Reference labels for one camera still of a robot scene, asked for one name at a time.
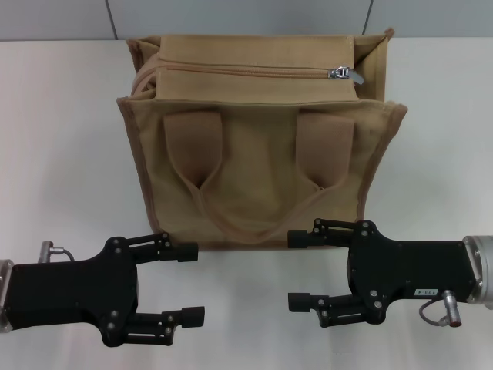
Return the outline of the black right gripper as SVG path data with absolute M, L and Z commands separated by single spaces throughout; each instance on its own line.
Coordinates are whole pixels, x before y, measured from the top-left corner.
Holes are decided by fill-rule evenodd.
M 289 230 L 287 246 L 349 247 L 347 273 L 352 295 L 331 297 L 289 293 L 290 312 L 315 311 L 322 328 L 361 322 L 380 324 L 401 299 L 439 298 L 451 291 L 465 302 L 475 273 L 463 242 L 398 241 L 383 236 L 375 223 L 314 220 L 312 230 Z

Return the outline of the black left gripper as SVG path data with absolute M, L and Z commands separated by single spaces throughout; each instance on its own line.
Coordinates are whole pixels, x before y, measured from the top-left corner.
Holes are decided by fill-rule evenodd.
M 13 330 L 88 323 L 105 345 L 126 342 L 126 320 L 136 312 L 136 262 L 127 239 L 114 237 L 84 261 L 17 264 L 10 277 Z

